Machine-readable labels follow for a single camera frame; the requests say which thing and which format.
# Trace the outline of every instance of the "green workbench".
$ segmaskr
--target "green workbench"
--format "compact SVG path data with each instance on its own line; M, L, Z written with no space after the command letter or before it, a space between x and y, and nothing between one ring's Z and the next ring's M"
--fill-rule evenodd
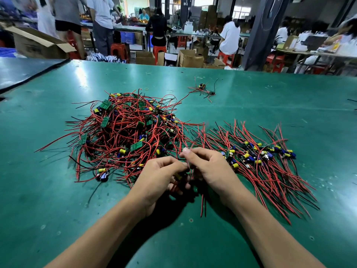
M357 263L357 78L268 74L196 68L72 61L4 94L0 102L0 266L42 267L73 243L127 193L113 177L101 184L74 183L73 162L63 139L71 116L107 92L181 99L199 82L216 95L212 104L190 94L177 117L211 126L247 121L274 129L281 122L299 175L316 187L321 210L306 205L312 219L290 216L286 229L328 268ZM200 218L201 198L164 202L156 220L143 221L119 248L116 267L259 267L234 216L212 198Z

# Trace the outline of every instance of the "gray pants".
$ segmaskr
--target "gray pants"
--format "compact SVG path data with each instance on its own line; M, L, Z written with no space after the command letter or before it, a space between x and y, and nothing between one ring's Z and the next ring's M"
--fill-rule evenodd
M95 47L104 55L110 55L110 47L113 44L113 29L105 28L96 21L93 22L93 34Z

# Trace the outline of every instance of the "black top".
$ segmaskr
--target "black top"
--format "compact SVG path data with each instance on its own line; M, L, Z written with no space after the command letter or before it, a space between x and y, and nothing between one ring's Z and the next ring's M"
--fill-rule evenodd
M167 30L172 31L167 27L167 21L163 15L153 15L150 17L145 30L149 32L152 27L152 35L154 37L163 37Z

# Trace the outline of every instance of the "gray shirt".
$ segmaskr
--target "gray shirt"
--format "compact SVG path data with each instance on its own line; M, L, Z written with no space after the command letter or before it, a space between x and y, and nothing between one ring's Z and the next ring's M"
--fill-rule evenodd
M87 6L87 0L80 0ZM54 8L56 12L55 19L58 21L68 21L80 25L78 0L55 0Z

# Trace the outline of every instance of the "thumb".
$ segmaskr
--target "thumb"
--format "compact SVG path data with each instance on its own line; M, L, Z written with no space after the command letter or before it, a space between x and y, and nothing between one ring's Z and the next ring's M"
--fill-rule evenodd
M184 157L188 162L194 164L198 168L202 168L203 164L206 162L206 160L201 159L195 153L190 151L188 148L184 148L182 150L180 157Z
M166 178L171 179L173 175L185 171L187 168L187 163L176 161L173 164L160 168L160 171Z

